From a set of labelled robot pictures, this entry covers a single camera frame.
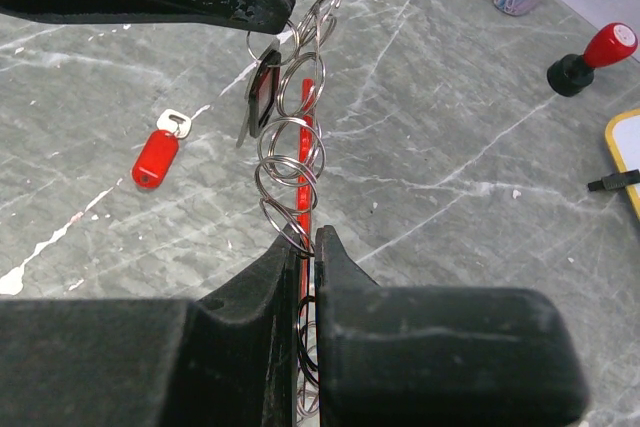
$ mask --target keychain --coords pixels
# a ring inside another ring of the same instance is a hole
[[[247,113],[242,122],[242,129],[236,142],[236,147],[241,147],[247,133],[254,139],[262,133],[269,123],[271,113],[276,104],[276,94],[280,83],[280,41],[274,40],[256,61],[260,64],[255,70],[245,99],[247,101]]]
[[[191,131],[191,118],[172,109],[165,110],[144,144],[131,176],[143,189],[155,189],[164,180],[178,153],[179,142]]]

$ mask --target red key fob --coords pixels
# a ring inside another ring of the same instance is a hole
[[[178,153],[178,138],[167,130],[156,130],[149,136],[136,161],[131,176],[143,189],[155,189],[164,180]]]

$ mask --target whiteboard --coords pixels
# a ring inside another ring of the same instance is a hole
[[[605,137],[619,171],[640,169],[640,109],[614,117]],[[640,219],[640,184],[630,185],[627,192]]]

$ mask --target red rod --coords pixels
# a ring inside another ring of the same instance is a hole
[[[311,94],[311,89],[313,89],[313,79],[304,79],[302,81],[302,101],[307,100],[307,103],[304,106],[304,111],[309,110],[313,101],[315,99],[315,93]],[[305,115],[303,120],[307,123],[308,126],[313,127],[313,118],[310,115]],[[313,134],[309,131],[309,129],[305,129],[300,127],[300,144],[298,148],[298,160],[300,162],[304,162],[311,151],[311,146],[313,144]],[[300,176],[298,182],[304,183],[306,179],[303,176]],[[298,187],[297,194],[297,208],[298,210],[308,210],[311,207],[311,196],[312,190],[310,185],[305,185],[303,187]],[[309,238],[311,239],[311,212],[302,214],[298,216],[298,222],[307,233]],[[309,260],[304,260],[302,262],[302,272],[300,274],[300,298],[304,298],[307,296],[307,267]]]

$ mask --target gray marble surface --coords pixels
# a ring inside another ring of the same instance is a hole
[[[639,66],[554,95],[547,66],[595,30],[553,0],[523,18],[489,0],[344,0],[340,20],[316,225],[381,284],[547,294],[593,388],[588,425],[640,425],[638,220],[624,195],[585,188],[613,170],[603,132],[640,103]],[[3,291],[197,297],[259,256],[274,234],[255,148],[234,148],[249,64],[231,30],[1,17]],[[142,193],[129,171],[166,108],[201,114]]]

